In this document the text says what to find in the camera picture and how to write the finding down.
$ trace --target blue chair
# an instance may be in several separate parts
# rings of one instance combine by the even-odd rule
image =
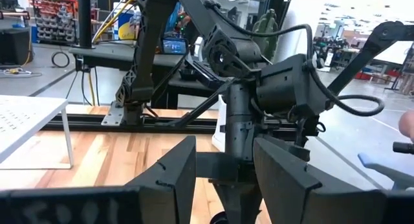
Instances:
[[[414,187],[414,176],[408,172],[412,168],[407,168],[405,172],[403,170],[397,170],[390,163],[372,159],[365,153],[359,153],[358,158],[365,168],[376,170],[394,181],[392,190],[406,190],[407,188]]]

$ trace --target gray floor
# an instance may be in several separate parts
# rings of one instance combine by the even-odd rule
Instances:
[[[74,67],[72,58],[71,66],[66,69],[52,68],[50,56],[57,50],[59,50],[58,47],[34,47],[34,52],[36,53],[34,61],[28,64],[25,69],[42,73],[43,76],[27,79],[0,79],[2,85],[0,95],[31,95],[53,80],[69,73]],[[97,71],[100,102],[101,104],[110,104],[114,100],[114,94],[125,72],[103,67],[97,68]],[[38,96],[64,98],[67,95],[74,76],[75,73],[71,73]],[[329,84],[337,74],[320,73],[320,76],[324,83]],[[92,73],[92,78],[95,84],[94,73]],[[85,77],[84,82],[86,96],[90,99],[87,77]],[[81,76],[79,74],[68,97],[69,102],[83,102],[80,83]],[[398,120],[403,112],[414,108],[414,102],[408,96],[400,95],[393,91],[385,91],[384,87],[384,85],[372,84],[367,81],[353,80],[341,93],[341,95],[375,95],[383,98],[386,103],[386,109],[374,117],[356,117],[337,107],[321,114],[321,121],[326,125],[327,131],[321,133],[319,137],[311,139],[309,147],[316,148],[316,150],[320,148],[318,152],[322,152],[320,151],[322,148],[323,150],[328,149],[329,152],[335,154],[338,160],[336,160],[337,162],[332,161],[332,159],[325,160],[321,157],[321,155],[325,154],[320,153],[320,156],[315,156],[315,164],[326,169],[329,169],[331,167],[329,164],[332,163],[336,166],[339,166],[341,163],[348,164],[348,166],[353,167],[354,170],[362,175],[363,178],[371,181],[374,186],[380,188],[391,188],[392,181],[379,173],[363,168],[358,160],[358,153],[366,152],[372,157],[383,159],[384,161],[397,162],[398,166],[414,168],[412,155],[400,155],[392,152],[392,143],[394,141],[408,142],[409,140],[398,132]],[[179,97],[179,106],[192,108],[199,105],[203,100],[204,98],[182,95]],[[360,100],[348,100],[345,102],[361,110],[368,110],[375,106],[375,104]],[[343,173],[344,175],[339,175],[337,172],[335,176],[347,176],[347,172],[344,171]],[[370,186],[366,186],[366,181],[361,181],[357,184],[362,188],[370,188]]]

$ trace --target tool rack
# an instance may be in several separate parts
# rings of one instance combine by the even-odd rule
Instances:
[[[30,0],[38,30],[38,42],[75,44],[76,24],[73,0]]]

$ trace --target wooden table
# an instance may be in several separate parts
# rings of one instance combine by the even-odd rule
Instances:
[[[68,113],[106,114],[108,107],[67,106]],[[156,110],[163,117],[179,117],[186,110]],[[203,113],[202,118],[217,118],[216,111]],[[76,186],[124,185],[154,164],[186,135],[151,133],[72,132],[74,166],[71,170],[7,170],[0,171],[0,189],[58,188]],[[211,135],[197,135],[197,151],[217,151],[211,144]],[[63,132],[43,131],[37,138],[20,147],[9,157],[9,163],[19,163],[22,155],[56,158],[65,149]],[[61,154],[61,162],[68,162]],[[197,178],[195,183],[192,224],[208,224],[216,213],[223,210],[213,185],[207,179]],[[270,223],[262,203],[256,223]]]

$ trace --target person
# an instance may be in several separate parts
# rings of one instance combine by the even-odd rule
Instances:
[[[409,137],[414,143],[414,110],[408,110],[400,117],[398,122],[400,133]]]

